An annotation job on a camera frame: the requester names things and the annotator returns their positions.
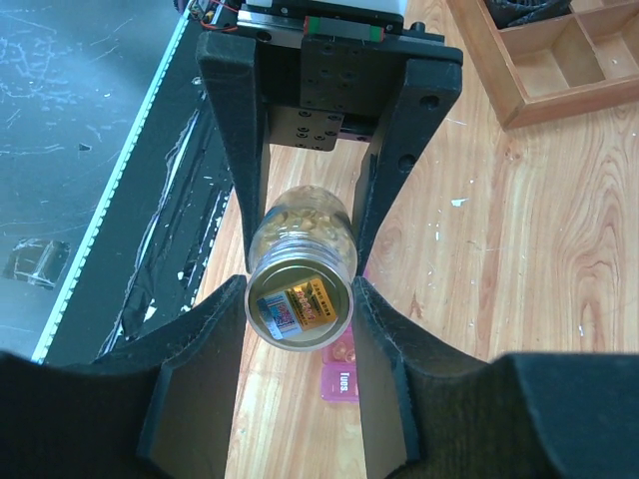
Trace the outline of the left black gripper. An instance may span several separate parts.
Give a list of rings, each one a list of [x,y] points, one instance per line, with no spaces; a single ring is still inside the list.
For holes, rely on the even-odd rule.
[[[404,14],[242,9],[239,32],[252,38],[200,35],[196,59],[241,211],[245,263],[265,213],[269,144],[329,152],[339,138],[369,140],[379,118],[352,208],[356,271],[364,271],[383,220],[462,91],[460,51],[409,59],[395,82]]]

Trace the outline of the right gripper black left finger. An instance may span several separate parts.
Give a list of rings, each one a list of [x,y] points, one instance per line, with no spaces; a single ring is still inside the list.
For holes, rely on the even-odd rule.
[[[5,478],[221,478],[245,334],[246,279],[87,364],[1,356]]]

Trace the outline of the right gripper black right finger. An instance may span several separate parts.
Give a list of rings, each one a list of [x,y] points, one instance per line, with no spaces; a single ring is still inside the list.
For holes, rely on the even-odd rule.
[[[352,320],[370,478],[634,478],[638,358],[518,352],[484,362],[363,277]]]

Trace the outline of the pink weekly pill organizer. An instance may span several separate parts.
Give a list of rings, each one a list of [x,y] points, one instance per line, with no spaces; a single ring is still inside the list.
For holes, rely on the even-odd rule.
[[[329,403],[358,403],[356,355],[352,323],[321,350],[320,397]]]

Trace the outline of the gold bottle lid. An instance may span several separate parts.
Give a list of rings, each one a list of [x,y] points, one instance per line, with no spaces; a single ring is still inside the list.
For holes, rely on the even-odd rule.
[[[340,263],[279,259],[252,274],[245,307],[250,326],[268,344],[296,352],[318,350],[350,325],[351,278]]]

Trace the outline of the clear bottle yellow capsules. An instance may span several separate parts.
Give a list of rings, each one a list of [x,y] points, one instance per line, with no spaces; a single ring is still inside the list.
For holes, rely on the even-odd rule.
[[[282,193],[253,236],[249,271],[276,246],[296,240],[311,240],[328,248],[354,278],[358,259],[350,219],[343,202],[330,191],[307,185]]]

